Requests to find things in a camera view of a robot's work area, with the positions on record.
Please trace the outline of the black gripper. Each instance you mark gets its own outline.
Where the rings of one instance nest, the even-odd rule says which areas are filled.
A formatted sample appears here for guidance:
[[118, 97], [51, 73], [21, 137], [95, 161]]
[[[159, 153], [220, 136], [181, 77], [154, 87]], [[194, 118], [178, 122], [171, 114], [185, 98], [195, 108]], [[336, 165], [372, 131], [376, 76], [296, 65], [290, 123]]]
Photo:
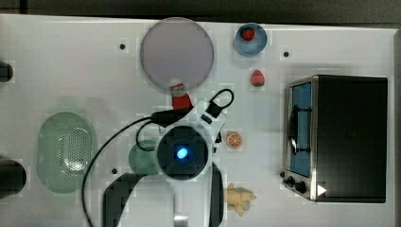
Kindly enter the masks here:
[[161, 127], [167, 127], [186, 116], [192, 107], [156, 112], [151, 115], [151, 122]]

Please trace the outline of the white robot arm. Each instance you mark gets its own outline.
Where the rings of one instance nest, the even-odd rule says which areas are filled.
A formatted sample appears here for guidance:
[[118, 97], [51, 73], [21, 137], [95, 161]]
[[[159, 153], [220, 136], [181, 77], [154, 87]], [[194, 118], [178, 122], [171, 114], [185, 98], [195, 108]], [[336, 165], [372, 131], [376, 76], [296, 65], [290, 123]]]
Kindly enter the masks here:
[[124, 173], [105, 190], [101, 227], [220, 227], [221, 172], [213, 162], [227, 116], [215, 104], [153, 113], [163, 128], [151, 150], [157, 172]]

